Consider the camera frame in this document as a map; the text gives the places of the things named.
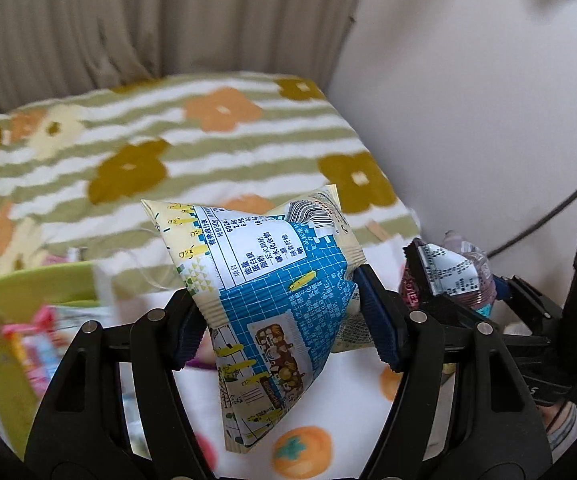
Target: snack bag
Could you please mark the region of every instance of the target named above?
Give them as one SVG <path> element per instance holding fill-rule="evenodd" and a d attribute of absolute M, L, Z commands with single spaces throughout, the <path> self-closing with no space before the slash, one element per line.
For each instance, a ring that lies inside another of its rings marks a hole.
<path fill-rule="evenodd" d="M 334 186 L 270 216 L 142 205 L 210 329 L 226 449 L 248 452 L 313 383 L 334 344 L 370 343 L 352 281 L 364 253 Z"/>
<path fill-rule="evenodd" d="M 96 319 L 103 326 L 116 324 L 113 308 L 109 306 L 44 305 L 35 313 L 31 324 L 2 327 L 2 335 L 11 341 L 12 351 L 38 399 L 44 397 L 66 350 L 89 319 Z"/>

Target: curtain fold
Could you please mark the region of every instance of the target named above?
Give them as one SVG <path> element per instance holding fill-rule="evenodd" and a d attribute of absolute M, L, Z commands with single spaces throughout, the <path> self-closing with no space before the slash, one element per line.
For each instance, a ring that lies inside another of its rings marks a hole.
<path fill-rule="evenodd" d="M 325 87 L 357 0 L 0 0 L 0 110 L 173 73 Z"/>

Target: nutrition facts label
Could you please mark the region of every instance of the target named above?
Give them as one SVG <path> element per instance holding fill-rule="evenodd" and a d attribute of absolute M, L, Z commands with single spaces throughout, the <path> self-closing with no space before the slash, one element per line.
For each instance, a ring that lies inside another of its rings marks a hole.
<path fill-rule="evenodd" d="M 479 290 L 477 269 L 468 258 L 435 244 L 417 249 L 433 296 L 444 292 L 454 296 Z"/>
<path fill-rule="evenodd" d="M 195 206 L 224 288 L 250 282 L 306 257 L 289 222 L 267 216 Z"/>

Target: bed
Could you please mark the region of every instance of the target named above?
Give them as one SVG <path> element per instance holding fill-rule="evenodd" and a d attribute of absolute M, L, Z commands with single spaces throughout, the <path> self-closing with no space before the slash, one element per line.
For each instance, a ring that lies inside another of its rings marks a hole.
<path fill-rule="evenodd" d="M 369 263 L 396 288 L 401 247 L 419 226 L 312 81 L 180 75 L 35 102 L 0 114 L 0 276 L 89 260 L 120 301 L 142 300 L 141 314 L 183 286 L 141 198 L 264 214 L 329 182 Z M 237 456 L 223 450 L 214 374 L 183 370 L 180 391 L 216 472 L 251 479 L 357 475 L 398 384 L 374 349 L 335 355 L 272 434 Z M 354 410 L 360 398 L 370 408 Z M 302 476 L 285 470 L 294 461 Z"/>

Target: floral blanket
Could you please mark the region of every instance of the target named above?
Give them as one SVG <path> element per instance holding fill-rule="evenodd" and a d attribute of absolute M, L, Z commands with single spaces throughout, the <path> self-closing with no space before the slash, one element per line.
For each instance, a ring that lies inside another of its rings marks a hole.
<path fill-rule="evenodd" d="M 139 199 L 262 214 L 328 182 L 361 244 L 379 242 L 369 223 L 417 235 L 312 81 L 183 75 L 37 102 L 0 114 L 0 274 L 80 248 L 118 285 L 149 292 L 171 262 Z"/>

